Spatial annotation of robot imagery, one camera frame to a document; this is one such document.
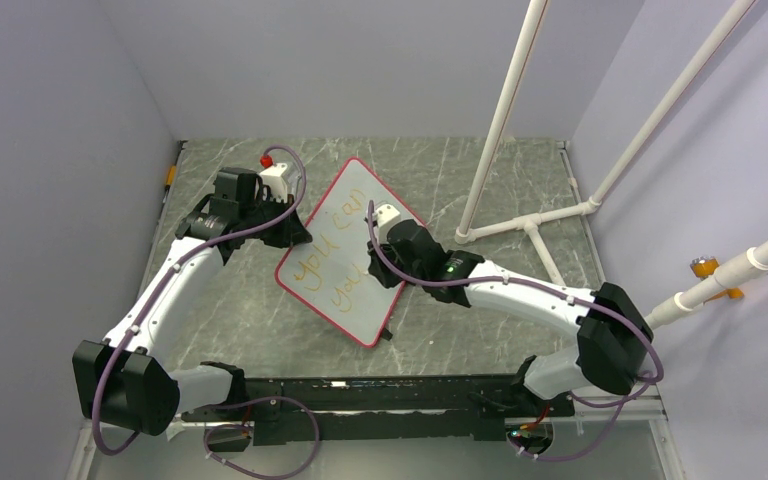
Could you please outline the whiteboard with red frame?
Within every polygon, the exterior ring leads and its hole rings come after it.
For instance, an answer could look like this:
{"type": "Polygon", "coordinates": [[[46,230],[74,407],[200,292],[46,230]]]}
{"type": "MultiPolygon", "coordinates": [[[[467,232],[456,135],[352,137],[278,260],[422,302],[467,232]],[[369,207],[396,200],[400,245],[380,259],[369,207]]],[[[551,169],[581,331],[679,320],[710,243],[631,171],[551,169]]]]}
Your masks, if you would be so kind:
{"type": "Polygon", "coordinates": [[[292,248],[275,270],[276,282],[359,345],[371,348],[405,287],[383,287],[368,273],[369,201],[389,204],[424,221],[362,160],[346,161],[306,221],[312,241],[292,248]]]}

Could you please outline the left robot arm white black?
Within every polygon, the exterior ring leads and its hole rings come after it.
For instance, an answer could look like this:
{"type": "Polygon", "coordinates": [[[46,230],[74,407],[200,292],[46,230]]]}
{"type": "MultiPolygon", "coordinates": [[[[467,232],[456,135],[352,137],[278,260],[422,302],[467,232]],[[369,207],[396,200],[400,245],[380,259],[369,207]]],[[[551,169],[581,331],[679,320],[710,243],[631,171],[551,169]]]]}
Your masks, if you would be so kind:
{"type": "Polygon", "coordinates": [[[135,305],[102,341],[76,348],[72,365],[86,419],[156,436],[176,415],[201,407],[224,420],[245,411],[242,369],[207,361],[170,371],[168,356],[194,302],[246,241],[279,249],[311,242],[293,209],[304,180],[286,163],[219,171],[213,191],[181,219],[166,260],[135,305]]]}

